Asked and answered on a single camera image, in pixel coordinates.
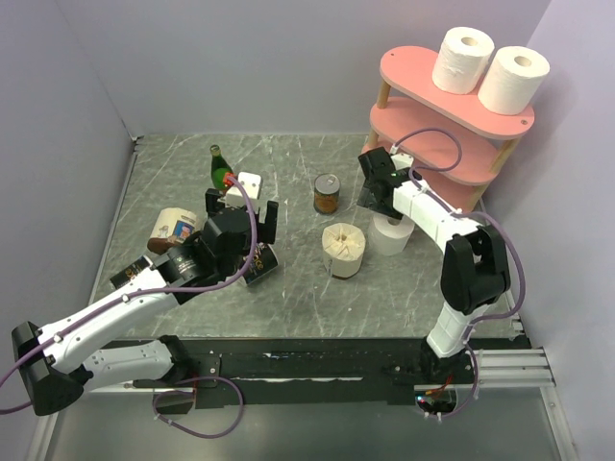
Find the cream paper roll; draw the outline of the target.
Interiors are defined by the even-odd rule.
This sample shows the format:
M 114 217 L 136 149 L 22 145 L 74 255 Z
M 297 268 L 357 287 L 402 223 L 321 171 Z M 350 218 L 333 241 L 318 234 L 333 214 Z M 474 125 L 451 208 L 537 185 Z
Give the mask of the cream paper roll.
M 323 229 L 323 264 L 337 279 L 349 279 L 360 269 L 366 248 L 363 231 L 348 223 L 336 223 Z

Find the black wrapped paper roll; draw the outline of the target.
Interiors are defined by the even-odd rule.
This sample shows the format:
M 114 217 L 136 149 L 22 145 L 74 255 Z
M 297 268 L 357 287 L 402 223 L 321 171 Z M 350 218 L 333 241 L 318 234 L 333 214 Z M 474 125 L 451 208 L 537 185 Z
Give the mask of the black wrapped paper roll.
M 279 259 L 270 244 L 258 243 L 248 270 L 239 279 L 243 286 L 260 281 L 279 266 Z
M 111 286 L 115 290 L 126 288 L 133 288 L 136 290 L 141 287 L 142 280 L 140 275 L 145 272 L 151 271 L 153 267 L 153 261 L 147 255 L 142 255 L 135 261 L 131 262 L 128 266 L 121 269 L 118 273 L 110 278 Z

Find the brown glass jar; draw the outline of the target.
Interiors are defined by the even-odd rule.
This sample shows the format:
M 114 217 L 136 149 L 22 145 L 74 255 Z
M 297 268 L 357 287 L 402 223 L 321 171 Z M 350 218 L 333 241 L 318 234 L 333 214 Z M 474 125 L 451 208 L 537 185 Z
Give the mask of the brown glass jar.
M 333 214 L 338 209 L 341 182 L 334 174 L 321 174 L 314 180 L 313 206 L 321 214 Z

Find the white paper towel roll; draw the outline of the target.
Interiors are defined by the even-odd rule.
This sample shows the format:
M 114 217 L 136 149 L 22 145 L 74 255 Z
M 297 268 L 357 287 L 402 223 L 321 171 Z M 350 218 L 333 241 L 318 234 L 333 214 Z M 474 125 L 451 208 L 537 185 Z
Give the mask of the white paper towel roll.
M 454 27 L 444 36 L 433 70 L 432 81 L 445 92 L 462 95 L 477 86 L 495 43 L 485 32 Z
M 380 255 L 401 253 L 415 229 L 415 224 L 407 217 L 401 220 L 374 213 L 368 229 L 369 246 Z
M 478 98 L 491 112 L 520 114 L 549 75 L 549 61 L 523 46 L 500 48 L 480 85 Z

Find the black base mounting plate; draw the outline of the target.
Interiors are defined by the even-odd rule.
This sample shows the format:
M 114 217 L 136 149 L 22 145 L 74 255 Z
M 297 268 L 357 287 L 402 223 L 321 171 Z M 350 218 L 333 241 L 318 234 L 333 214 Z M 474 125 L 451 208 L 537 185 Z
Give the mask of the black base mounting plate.
M 470 384 L 469 356 L 436 362 L 425 341 L 410 338 L 185 339 L 199 409 L 245 403 L 379 401 L 412 405 L 417 386 Z

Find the printed wrapped paper roll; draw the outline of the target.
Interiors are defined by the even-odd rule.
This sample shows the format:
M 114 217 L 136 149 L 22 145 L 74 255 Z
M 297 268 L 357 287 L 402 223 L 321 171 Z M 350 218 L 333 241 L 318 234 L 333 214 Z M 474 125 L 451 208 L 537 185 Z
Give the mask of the printed wrapped paper roll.
M 192 211 L 179 208 L 164 208 L 150 233 L 146 248 L 162 255 L 169 248 L 183 244 L 197 229 L 198 216 Z

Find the green glass bottle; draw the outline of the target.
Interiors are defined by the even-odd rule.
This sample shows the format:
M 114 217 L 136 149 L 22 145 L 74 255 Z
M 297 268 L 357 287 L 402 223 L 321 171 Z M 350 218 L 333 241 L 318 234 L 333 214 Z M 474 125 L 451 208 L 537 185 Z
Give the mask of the green glass bottle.
M 209 147 L 209 152 L 211 155 L 210 177 L 212 184 L 217 190 L 225 193 L 232 186 L 228 177 L 233 177 L 234 171 L 223 158 L 219 145 L 212 144 Z

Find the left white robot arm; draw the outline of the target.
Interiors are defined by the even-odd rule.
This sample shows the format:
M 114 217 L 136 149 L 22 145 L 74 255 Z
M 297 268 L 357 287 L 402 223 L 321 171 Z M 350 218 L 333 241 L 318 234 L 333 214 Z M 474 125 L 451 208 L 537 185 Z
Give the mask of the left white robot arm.
M 84 392 L 131 379 L 183 384 L 190 359 L 175 336 L 141 347 L 112 351 L 107 345 L 134 324 L 178 307 L 203 293 L 221 290 L 247 271 L 260 243 L 276 239 L 278 208 L 264 211 L 219 204 L 206 193 L 203 228 L 154 260 L 116 291 L 81 311 L 39 327 L 24 322 L 12 330 L 14 368 L 38 416 L 57 413 Z

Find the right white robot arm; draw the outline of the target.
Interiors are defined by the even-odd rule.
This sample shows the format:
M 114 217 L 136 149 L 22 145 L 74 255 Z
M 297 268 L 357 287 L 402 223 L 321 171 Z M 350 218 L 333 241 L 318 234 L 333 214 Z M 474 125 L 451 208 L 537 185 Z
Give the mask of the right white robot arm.
M 383 148 L 358 157 L 364 184 L 357 204 L 394 219 L 404 217 L 443 254 L 440 290 L 444 305 L 427 336 L 431 348 L 420 359 L 422 376 L 434 383 L 454 370 L 452 356 L 467 341 L 466 329 L 510 287 L 504 238 L 453 209 L 411 167 L 398 169 Z

